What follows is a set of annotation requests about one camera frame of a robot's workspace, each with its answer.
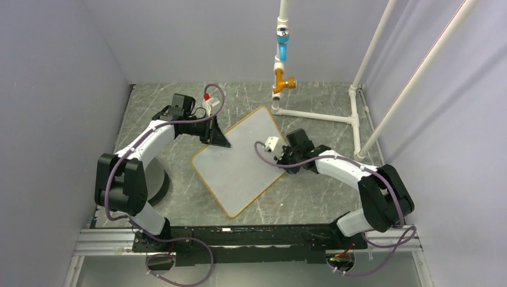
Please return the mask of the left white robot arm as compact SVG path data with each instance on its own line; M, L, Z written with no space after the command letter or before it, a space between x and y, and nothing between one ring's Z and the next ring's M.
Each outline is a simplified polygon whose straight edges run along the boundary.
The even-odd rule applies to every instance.
M148 201L145 169L155 156L180 135L199 138L205 145L231 148L215 114L197 117L196 100L174 94L170 105L153 116L148 127L128 146L115 154L102 154L97 161L94 200L109 221L126 220L148 235L156 251L172 242L170 221Z

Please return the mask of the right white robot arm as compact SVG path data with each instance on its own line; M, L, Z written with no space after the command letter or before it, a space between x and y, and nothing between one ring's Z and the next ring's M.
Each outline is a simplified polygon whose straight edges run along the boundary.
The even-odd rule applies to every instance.
M359 193L361 207L339 216L329 232L336 248L344 248L353 236L365 231L385 232L404 224L415 209L398 171L389 164L377 167L347 158L326 145L316 146L303 129L287 135L287 143L280 138L266 140L264 150L272 154L276 164L288 173L300 169L330 176Z

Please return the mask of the yellow framed whiteboard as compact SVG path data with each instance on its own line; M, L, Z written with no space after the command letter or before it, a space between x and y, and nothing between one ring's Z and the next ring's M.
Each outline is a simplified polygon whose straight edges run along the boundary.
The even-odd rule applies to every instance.
M191 159L192 166L229 218L237 217L284 173L263 162L254 144L281 132L265 106L231 126L225 136L230 148L209 145Z

